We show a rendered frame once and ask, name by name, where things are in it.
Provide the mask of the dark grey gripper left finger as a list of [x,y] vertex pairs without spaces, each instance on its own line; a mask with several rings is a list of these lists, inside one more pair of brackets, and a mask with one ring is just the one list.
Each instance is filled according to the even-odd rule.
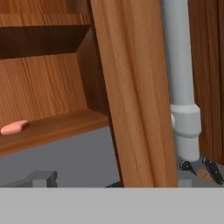
[[10,182],[3,187],[57,187],[56,171],[34,171],[26,178]]

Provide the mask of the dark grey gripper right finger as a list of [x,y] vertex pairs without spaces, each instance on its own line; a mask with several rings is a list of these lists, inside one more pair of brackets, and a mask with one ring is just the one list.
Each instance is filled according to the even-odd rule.
[[179,187],[216,187],[216,183],[211,179],[202,178],[199,175],[194,175],[189,171],[178,171],[178,186]]

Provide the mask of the pink bar soap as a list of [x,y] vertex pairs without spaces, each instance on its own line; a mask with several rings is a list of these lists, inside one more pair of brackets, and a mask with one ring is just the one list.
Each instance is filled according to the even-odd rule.
[[3,126],[0,129],[0,134],[3,136],[14,135],[23,130],[23,127],[29,122],[27,120],[16,121]]

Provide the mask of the open wooden cabinet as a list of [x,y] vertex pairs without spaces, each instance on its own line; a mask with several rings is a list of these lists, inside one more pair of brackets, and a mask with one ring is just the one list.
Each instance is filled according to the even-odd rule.
[[0,0],[0,157],[103,128],[109,105],[90,0]]

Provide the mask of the wooden cabinet door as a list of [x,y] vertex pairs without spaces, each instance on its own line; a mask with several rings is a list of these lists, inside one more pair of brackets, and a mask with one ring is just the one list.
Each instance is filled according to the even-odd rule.
[[90,0],[126,187],[176,187],[160,0]]
[[224,165],[224,0],[188,0],[200,153]]

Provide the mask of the wooden knife block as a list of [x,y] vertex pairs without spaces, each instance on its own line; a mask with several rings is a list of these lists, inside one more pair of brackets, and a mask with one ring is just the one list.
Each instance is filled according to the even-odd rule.
[[213,182],[213,178],[211,177],[211,175],[209,174],[209,172],[203,168],[199,168],[197,170],[197,175],[200,179],[206,181],[206,182]]

